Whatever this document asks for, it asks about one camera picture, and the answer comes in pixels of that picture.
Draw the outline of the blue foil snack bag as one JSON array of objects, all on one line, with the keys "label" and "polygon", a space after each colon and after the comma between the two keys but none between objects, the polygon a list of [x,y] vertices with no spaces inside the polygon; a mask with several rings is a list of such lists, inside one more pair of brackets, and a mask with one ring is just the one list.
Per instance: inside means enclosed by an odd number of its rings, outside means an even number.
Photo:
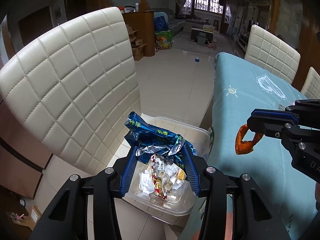
[{"label": "blue foil snack bag", "polygon": [[197,155],[195,147],[180,134],[148,124],[134,111],[126,117],[125,126],[129,129],[125,139],[130,146],[138,147],[136,156],[142,163],[148,163],[151,156],[156,154],[167,163],[184,168],[184,145],[193,155]]}]

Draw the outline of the clear plastic bin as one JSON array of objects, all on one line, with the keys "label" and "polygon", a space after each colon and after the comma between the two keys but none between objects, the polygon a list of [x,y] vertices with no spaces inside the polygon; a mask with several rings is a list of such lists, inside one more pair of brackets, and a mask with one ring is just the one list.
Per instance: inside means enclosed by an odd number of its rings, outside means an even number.
[{"label": "clear plastic bin", "polygon": [[[208,158],[210,149],[208,131],[165,117],[151,118],[147,123],[180,134],[195,147],[198,156]],[[123,200],[159,218],[164,216],[177,218],[191,213],[196,196],[191,190],[186,173],[181,168],[156,156],[157,177],[162,179],[162,188],[167,200],[159,198],[154,192],[144,194],[139,189],[139,174],[145,170],[151,172],[150,160],[146,164],[140,161],[137,163],[129,191]]]}]

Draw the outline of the cream quilted chair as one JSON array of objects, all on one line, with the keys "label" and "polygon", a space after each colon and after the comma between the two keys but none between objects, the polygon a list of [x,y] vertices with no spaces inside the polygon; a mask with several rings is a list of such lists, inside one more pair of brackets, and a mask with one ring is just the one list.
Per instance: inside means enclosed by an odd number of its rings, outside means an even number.
[{"label": "cream quilted chair", "polygon": [[309,68],[301,93],[308,99],[320,99],[320,75],[313,67]]},{"label": "cream quilted chair", "polygon": [[253,25],[244,59],[292,84],[300,53],[269,31]]},{"label": "cream quilted chair", "polygon": [[126,156],[126,118],[142,109],[120,10],[96,10],[35,38],[1,69],[1,96],[37,141],[87,174]]}]

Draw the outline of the grey sofa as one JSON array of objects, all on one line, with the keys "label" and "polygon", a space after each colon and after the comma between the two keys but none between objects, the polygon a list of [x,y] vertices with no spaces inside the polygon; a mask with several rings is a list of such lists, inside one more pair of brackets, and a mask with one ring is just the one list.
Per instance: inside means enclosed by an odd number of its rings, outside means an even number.
[{"label": "grey sofa", "polygon": [[177,35],[180,31],[183,30],[185,26],[185,20],[176,19],[175,14],[169,8],[155,8],[154,10],[154,18],[164,16],[165,20],[172,30],[172,35]]}]

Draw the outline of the pile of cardboard boxes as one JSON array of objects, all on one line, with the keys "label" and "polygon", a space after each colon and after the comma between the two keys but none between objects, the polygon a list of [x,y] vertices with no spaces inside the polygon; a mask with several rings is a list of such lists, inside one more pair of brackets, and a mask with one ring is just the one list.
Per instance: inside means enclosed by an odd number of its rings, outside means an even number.
[{"label": "pile of cardboard boxes", "polygon": [[131,26],[126,25],[129,40],[131,43],[132,55],[135,61],[140,61],[144,57],[144,49],[146,43],[142,38],[138,37],[138,30],[134,30]]}]

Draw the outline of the gold red checkered snack wrapper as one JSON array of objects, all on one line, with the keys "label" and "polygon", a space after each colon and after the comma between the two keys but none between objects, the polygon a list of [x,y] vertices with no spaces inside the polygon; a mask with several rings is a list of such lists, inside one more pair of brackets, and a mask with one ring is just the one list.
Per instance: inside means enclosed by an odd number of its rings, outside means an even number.
[{"label": "gold red checkered snack wrapper", "polygon": [[165,195],[163,188],[162,188],[162,179],[157,177],[157,170],[156,170],[156,155],[152,155],[150,158],[151,161],[151,172],[152,172],[152,182],[154,187],[154,193],[156,196],[163,200],[167,200],[167,196]]}]

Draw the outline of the white tissue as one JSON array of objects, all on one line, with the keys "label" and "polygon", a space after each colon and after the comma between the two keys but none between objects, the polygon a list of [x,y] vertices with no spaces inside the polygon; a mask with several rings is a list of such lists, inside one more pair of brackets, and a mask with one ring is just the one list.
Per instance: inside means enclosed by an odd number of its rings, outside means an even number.
[{"label": "white tissue", "polygon": [[139,174],[139,189],[144,194],[151,194],[155,191],[155,187],[152,181],[152,174],[148,170]]}]

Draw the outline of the brown wooden cabinet counter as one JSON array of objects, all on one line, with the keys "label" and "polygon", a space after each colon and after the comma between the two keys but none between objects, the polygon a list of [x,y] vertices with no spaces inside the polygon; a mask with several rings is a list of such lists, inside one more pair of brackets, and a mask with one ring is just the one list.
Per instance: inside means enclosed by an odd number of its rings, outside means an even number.
[{"label": "brown wooden cabinet counter", "polygon": [[123,14],[126,25],[138,30],[138,37],[146,43],[144,57],[155,55],[154,11],[127,12]]}]

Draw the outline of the light blue patterned tablecloth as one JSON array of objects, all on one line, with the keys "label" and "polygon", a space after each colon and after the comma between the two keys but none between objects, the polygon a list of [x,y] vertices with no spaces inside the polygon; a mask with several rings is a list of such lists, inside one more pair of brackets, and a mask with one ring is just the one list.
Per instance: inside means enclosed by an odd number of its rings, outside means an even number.
[{"label": "light blue patterned tablecloth", "polygon": [[244,59],[214,62],[213,145],[195,161],[200,193],[181,239],[319,239],[319,183],[292,167],[281,138],[252,132],[255,109],[286,111],[308,100]]}]

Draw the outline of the middle cream quilted chair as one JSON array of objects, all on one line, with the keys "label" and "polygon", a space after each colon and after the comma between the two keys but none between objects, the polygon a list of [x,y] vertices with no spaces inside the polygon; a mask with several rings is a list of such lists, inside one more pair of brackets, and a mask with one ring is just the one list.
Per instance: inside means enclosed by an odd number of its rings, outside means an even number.
[{"label": "middle cream quilted chair", "polygon": [[244,59],[292,84],[300,53],[269,31],[253,25]]}]

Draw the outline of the near cream quilted chair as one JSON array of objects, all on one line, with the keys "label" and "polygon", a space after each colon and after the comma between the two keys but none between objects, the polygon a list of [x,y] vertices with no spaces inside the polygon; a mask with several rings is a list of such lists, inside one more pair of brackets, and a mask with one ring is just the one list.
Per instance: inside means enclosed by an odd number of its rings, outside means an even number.
[{"label": "near cream quilted chair", "polygon": [[126,118],[142,109],[120,10],[96,10],[35,38],[1,69],[1,96],[37,141],[87,174],[126,156]]}]

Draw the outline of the low coffee table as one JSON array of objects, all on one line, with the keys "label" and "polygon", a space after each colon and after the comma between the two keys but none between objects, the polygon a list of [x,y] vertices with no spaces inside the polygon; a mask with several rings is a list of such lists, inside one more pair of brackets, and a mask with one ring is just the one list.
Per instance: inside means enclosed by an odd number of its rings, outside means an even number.
[{"label": "low coffee table", "polygon": [[205,46],[213,42],[213,35],[213,31],[192,27],[190,39],[200,46]]}]

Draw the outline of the colourful green shopping bag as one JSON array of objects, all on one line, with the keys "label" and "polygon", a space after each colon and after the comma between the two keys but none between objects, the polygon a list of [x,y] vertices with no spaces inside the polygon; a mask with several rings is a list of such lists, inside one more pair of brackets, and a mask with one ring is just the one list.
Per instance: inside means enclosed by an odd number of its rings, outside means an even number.
[{"label": "colourful green shopping bag", "polygon": [[158,50],[166,50],[172,48],[172,30],[156,31],[155,46]]}]

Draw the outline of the barred window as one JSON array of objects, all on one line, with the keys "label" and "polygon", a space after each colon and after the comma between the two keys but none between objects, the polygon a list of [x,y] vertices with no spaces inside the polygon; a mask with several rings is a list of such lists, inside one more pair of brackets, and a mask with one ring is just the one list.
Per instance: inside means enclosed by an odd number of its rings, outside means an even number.
[{"label": "barred window", "polygon": [[223,4],[223,0],[186,0],[182,8],[182,13],[190,15],[194,9],[222,15],[224,9]]}]

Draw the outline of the far cream quilted chair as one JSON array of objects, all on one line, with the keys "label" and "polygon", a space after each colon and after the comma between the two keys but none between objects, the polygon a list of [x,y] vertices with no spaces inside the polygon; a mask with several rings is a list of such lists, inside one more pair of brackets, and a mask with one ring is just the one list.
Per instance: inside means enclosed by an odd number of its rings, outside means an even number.
[{"label": "far cream quilted chair", "polygon": [[308,99],[320,99],[320,75],[313,67],[309,68],[301,93]]}]

